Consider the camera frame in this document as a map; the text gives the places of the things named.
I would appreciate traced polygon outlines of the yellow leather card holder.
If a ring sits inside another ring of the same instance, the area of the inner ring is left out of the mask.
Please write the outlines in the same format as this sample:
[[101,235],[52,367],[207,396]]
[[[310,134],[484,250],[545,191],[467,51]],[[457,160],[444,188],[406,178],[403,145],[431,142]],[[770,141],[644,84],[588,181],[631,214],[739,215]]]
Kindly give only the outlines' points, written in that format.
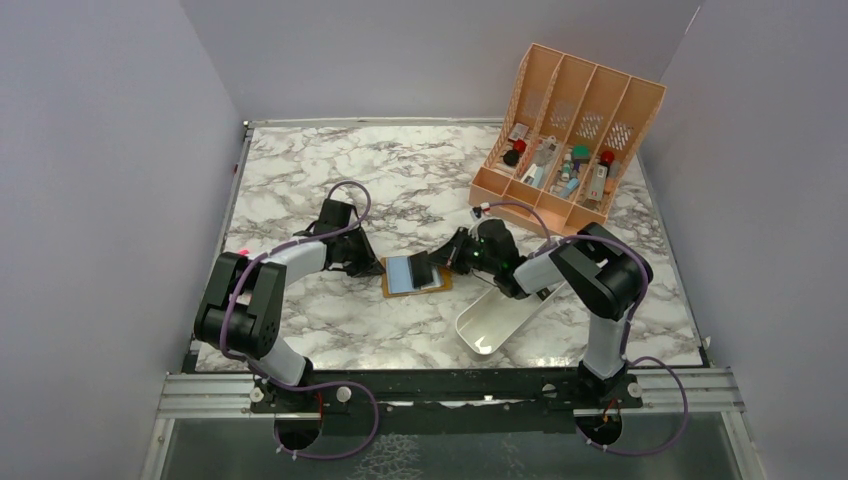
[[432,268],[433,281],[424,286],[413,285],[412,270],[407,257],[384,257],[381,259],[385,272],[381,277],[384,298],[439,293],[453,288],[451,273],[444,268]]

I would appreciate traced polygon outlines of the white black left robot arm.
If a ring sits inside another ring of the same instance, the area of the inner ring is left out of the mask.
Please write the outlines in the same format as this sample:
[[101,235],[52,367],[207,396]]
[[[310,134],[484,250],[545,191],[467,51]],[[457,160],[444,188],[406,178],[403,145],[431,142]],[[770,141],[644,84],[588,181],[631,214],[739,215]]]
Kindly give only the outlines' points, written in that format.
[[270,377],[288,409],[309,406],[315,387],[307,377],[312,363],[279,338],[285,290],[325,271],[352,278],[382,275],[384,267],[361,227],[363,218],[354,205],[326,199],[316,221],[258,263],[244,254],[220,254],[196,314],[194,337],[243,357]]

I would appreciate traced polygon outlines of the black credit card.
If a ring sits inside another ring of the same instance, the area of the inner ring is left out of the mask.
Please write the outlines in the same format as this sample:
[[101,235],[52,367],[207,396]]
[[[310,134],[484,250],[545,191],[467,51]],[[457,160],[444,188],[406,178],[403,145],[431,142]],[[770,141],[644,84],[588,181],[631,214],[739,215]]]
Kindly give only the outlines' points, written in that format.
[[433,267],[427,251],[421,251],[408,258],[412,287],[416,290],[433,283]]

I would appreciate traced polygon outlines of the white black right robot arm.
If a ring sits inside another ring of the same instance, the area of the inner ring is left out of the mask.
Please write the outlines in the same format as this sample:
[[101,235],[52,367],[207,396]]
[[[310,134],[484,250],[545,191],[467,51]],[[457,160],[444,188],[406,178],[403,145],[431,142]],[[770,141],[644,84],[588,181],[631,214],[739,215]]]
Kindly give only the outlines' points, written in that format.
[[616,395],[617,382],[626,373],[630,323],[653,271],[603,225],[590,222],[575,235],[522,255],[505,223],[487,219],[473,229],[458,228],[428,260],[454,274],[489,274],[496,289],[515,300],[567,284],[590,317],[587,349],[578,364],[578,396],[600,407]]

